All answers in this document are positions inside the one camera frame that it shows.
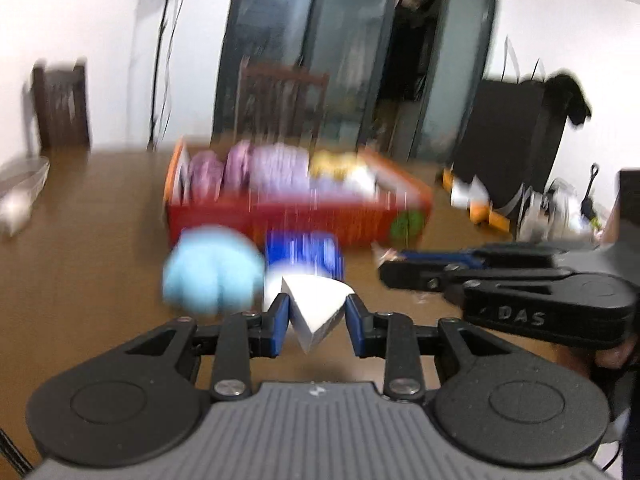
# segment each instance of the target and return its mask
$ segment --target light blue object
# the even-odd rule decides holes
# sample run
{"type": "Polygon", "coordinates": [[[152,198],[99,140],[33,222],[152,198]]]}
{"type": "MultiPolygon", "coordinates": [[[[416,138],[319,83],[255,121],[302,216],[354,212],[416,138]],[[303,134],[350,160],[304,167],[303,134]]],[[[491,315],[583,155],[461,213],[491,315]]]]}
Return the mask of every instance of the light blue object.
{"type": "Polygon", "coordinates": [[[184,231],[164,264],[162,296],[195,314],[249,308],[264,259],[240,233],[220,226],[184,231]]]}

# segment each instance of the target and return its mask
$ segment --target brown table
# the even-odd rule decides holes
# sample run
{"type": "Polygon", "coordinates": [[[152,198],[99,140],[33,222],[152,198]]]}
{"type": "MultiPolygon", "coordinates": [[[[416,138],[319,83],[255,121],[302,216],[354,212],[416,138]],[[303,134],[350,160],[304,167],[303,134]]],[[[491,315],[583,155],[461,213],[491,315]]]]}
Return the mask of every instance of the brown table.
{"type": "MultiPolygon", "coordinates": [[[[160,325],[177,313],[162,304],[160,280],[168,254],[162,188],[170,153],[55,153],[49,181],[28,227],[0,242],[0,426],[34,463],[38,455],[24,422],[26,402],[47,378],[160,325]]],[[[427,182],[433,168],[409,168],[427,182]]],[[[422,246],[455,250],[503,239],[471,225],[435,190],[422,246]]],[[[346,281],[370,310],[395,310],[433,324],[459,311],[435,295],[388,290],[376,278],[370,251],[346,252],[346,281]]],[[[202,318],[201,322],[211,321],[202,318]]],[[[554,359],[548,344],[507,336],[554,359]]],[[[203,360],[198,383],[208,383],[203,360]]],[[[423,358],[437,386],[432,358],[423,358]]],[[[383,360],[353,355],[344,324],[305,356],[288,337],[276,360],[252,361],[255,381],[382,382],[383,360]]],[[[13,472],[0,460],[0,478],[13,472]]]]}

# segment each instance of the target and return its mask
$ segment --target lavender object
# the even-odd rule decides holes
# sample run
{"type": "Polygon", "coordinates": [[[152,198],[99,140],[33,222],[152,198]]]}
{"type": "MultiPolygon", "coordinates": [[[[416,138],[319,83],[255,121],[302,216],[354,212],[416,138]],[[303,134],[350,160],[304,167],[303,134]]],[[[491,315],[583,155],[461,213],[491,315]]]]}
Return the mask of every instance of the lavender object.
{"type": "Polygon", "coordinates": [[[226,157],[225,191],[239,192],[249,183],[252,151],[248,140],[241,140],[231,148],[226,157]]]}
{"type": "Polygon", "coordinates": [[[282,143],[259,146],[250,161],[249,186],[258,191],[309,189],[309,153],[282,143]]]}
{"type": "Polygon", "coordinates": [[[223,171],[224,164],[215,152],[199,152],[191,159],[189,175],[191,197],[195,203],[218,199],[223,171]]]}

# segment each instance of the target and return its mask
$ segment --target chair backrest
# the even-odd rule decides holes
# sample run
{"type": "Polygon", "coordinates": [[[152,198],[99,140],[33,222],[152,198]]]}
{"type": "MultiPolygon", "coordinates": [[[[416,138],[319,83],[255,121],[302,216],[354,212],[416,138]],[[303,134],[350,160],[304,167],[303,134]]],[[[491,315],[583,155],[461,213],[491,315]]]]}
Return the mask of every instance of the chair backrest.
{"type": "Polygon", "coordinates": [[[249,64],[244,58],[238,76],[235,135],[318,140],[324,117],[329,75],[277,64],[249,64]]]}
{"type": "Polygon", "coordinates": [[[47,68],[34,65],[31,94],[38,119],[43,150],[91,145],[86,114],[84,62],[75,66],[47,68]]]}

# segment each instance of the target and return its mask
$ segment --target screw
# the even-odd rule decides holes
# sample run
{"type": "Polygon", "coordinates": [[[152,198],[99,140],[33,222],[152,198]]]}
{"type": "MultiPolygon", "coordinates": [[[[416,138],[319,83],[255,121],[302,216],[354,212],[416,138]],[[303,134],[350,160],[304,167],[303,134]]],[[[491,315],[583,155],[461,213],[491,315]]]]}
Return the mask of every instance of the screw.
{"type": "Polygon", "coordinates": [[[391,381],[389,389],[396,395],[413,395],[420,391],[420,383],[415,379],[403,377],[391,381]]]}
{"type": "Polygon", "coordinates": [[[246,384],[237,379],[224,379],[218,381],[213,387],[215,392],[225,397],[237,397],[242,395],[246,390],[246,384]]]}

